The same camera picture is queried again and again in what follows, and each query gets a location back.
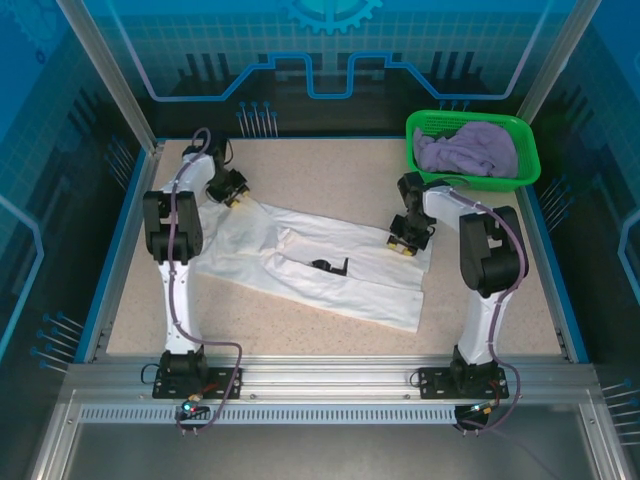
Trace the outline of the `white t-shirt with robot print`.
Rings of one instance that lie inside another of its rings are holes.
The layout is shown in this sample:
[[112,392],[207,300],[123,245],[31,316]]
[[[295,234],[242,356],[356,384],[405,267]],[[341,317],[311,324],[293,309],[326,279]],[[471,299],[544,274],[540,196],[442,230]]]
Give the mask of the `white t-shirt with robot print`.
[[417,331],[429,252],[388,249],[386,231],[252,199],[199,209],[198,273],[334,314]]

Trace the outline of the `green plastic basket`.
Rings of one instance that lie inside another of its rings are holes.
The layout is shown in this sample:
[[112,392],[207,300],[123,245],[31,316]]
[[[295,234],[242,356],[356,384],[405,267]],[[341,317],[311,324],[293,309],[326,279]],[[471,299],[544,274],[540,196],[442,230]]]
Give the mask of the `green plastic basket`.
[[[442,131],[455,131],[468,122],[488,122],[504,128],[511,136],[518,155],[519,170],[516,178],[491,178],[454,173],[430,173],[421,170],[414,161],[411,135],[419,128],[429,136]],[[453,177],[457,184],[465,184],[476,190],[510,192],[529,186],[538,180],[541,174],[540,160],[531,127],[523,120],[509,115],[473,113],[461,111],[419,110],[406,120],[407,162],[412,171],[420,173],[427,181]]]

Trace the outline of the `purple t-shirt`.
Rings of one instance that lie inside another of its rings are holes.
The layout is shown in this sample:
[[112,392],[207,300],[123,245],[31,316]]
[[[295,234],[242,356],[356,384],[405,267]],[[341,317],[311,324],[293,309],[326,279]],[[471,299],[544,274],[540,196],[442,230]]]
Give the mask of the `purple t-shirt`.
[[415,128],[411,141],[414,161],[426,172],[511,179],[518,175],[515,144],[498,125],[468,122],[458,130],[436,136]]

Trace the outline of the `small connector board with LED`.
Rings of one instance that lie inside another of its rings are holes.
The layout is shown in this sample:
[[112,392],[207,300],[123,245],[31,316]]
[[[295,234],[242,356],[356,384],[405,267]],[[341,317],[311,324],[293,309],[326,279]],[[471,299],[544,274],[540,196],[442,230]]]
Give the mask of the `small connector board with LED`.
[[489,415],[500,406],[499,400],[486,400],[478,404],[473,405],[461,405],[455,408],[456,419],[461,420],[475,420],[480,418],[486,420]]
[[203,396],[200,394],[190,395],[177,409],[176,420],[178,422],[184,422],[198,418],[208,412],[209,408],[201,405],[202,400]]

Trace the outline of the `grey metal tray panel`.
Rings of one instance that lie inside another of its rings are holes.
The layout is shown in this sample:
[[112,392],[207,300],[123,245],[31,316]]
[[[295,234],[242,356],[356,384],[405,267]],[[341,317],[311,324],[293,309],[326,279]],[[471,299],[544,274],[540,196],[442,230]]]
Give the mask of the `grey metal tray panel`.
[[476,434],[449,425],[85,424],[55,408],[19,480],[640,480],[606,408],[527,405]]

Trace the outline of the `aluminium side rail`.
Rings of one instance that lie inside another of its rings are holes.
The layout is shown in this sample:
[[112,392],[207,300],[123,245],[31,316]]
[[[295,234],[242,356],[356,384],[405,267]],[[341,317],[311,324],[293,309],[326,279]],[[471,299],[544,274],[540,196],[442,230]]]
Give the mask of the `aluminium side rail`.
[[164,143],[161,142],[153,154],[141,151],[136,160],[76,349],[76,364],[94,361],[103,328],[116,318],[142,226],[142,197],[153,185],[163,147]]
[[535,191],[531,186],[523,187],[516,196],[561,351],[568,362],[588,364],[590,357]]

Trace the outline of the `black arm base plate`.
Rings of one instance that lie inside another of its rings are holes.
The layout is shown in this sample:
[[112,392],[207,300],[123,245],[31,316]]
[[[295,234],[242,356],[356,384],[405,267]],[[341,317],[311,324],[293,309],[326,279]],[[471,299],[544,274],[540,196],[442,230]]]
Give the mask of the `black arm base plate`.
[[424,367],[418,371],[423,400],[508,399],[509,387],[502,368],[493,371],[454,373],[450,368]]
[[204,372],[188,371],[186,373],[169,373],[158,370],[152,383],[154,399],[186,400],[191,396],[201,399],[221,400],[228,387],[231,390],[228,398],[236,400],[240,397],[242,370],[239,369],[234,380],[231,380],[232,368],[207,368]]

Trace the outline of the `aluminium front frame rail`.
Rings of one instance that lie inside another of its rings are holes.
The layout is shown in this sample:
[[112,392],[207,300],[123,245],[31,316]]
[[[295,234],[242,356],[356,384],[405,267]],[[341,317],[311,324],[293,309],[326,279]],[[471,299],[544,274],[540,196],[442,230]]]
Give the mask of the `aluminium front frame rail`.
[[[69,367],[59,399],[65,403],[149,403],[152,388],[139,374],[143,358]],[[521,405],[584,404],[602,399],[595,369],[553,356],[511,359],[511,398]],[[274,356],[242,360],[241,404],[417,404],[416,370],[448,367],[443,355]]]

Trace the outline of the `aluminium frame post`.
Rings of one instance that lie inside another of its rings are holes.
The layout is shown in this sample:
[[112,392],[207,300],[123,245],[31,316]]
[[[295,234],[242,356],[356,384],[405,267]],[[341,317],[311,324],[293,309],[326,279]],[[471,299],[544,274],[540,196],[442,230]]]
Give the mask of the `aluminium frame post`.
[[517,117],[531,124],[539,113],[602,0],[576,0],[541,69],[525,96]]
[[154,155],[158,141],[86,6],[81,0],[56,0],[56,3],[141,147]]

